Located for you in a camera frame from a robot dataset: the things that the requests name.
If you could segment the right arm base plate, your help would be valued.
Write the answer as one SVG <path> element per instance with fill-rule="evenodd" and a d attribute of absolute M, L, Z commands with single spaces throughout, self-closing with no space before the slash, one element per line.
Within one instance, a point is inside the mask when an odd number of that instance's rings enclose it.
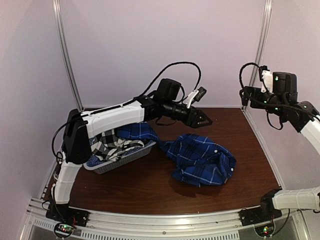
<path fill-rule="evenodd" d="M 264 212 L 260 206 L 254 208 L 243 208 L 238 212 L 242 226 L 256 225 L 263 222 L 271 222 L 282 216 L 280 210 Z"/>

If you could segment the blue plaid long sleeve shirt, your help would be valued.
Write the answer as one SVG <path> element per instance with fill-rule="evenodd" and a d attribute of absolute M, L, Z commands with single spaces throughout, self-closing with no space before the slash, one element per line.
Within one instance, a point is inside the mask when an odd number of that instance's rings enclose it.
<path fill-rule="evenodd" d="M 237 160 L 225 147 L 209 137 L 182 134 L 175 140 L 162 140 L 146 122 L 132 123 L 115 130 L 126 140 L 151 140 L 175 163 L 171 176 L 181 182 L 201 186 L 222 186 L 234 174 Z"/>

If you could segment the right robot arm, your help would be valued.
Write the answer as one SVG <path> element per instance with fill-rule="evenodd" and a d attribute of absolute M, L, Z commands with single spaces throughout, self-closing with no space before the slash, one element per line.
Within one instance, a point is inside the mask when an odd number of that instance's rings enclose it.
<path fill-rule="evenodd" d="M 297 76 L 288 72 L 261 73 L 262 87 L 241 86 L 242 105 L 263 109 L 278 116 L 280 125 L 289 122 L 316 149 L 320 150 L 320 113 L 309 101 L 298 101 Z M 297 190 L 274 189 L 265 194 L 256 210 L 259 220 L 266 221 L 285 209 L 320 211 L 320 188 Z"/>

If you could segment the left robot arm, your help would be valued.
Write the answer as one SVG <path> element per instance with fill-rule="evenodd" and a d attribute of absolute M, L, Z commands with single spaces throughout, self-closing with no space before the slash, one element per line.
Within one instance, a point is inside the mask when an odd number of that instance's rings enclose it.
<path fill-rule="evenodd" d="M 64 133 L 61 150 L 55 153 L 61 167 L 56 183 L 51 188 L 53 215 L 61 222 L 72 218 L 70 194 L 80 168 L 94 155 L 89 142 L 91 138 L 129 124 L 161 117 L 181 121 L 194 129 L 210 126 L 213 121 L 192 105 L 200 101 L 206 94 L 206 89 L 195 88 L 186 100 L 176 101 L 182 89 L 183 86 L 178 81 L 163 78 L 155 91 L 150 94 L 142 93 L 125 103 L 91 111 L 70 111 L 67 122 L 62 126 Z"/>

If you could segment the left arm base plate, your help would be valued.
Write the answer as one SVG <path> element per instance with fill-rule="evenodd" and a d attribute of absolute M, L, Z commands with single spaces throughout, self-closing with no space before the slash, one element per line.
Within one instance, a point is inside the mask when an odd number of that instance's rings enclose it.
<path fill-rule="evenodd" d="M 57 206 L 49 209 L 45 217 L 51 220 L 55 220 L 57 222 L 67 223 L 68 225 L 79 226 L 79 227 L 86 227 L 89 212 L 86 210 L 80 210 L 70 207 L 62 207 Z"/>

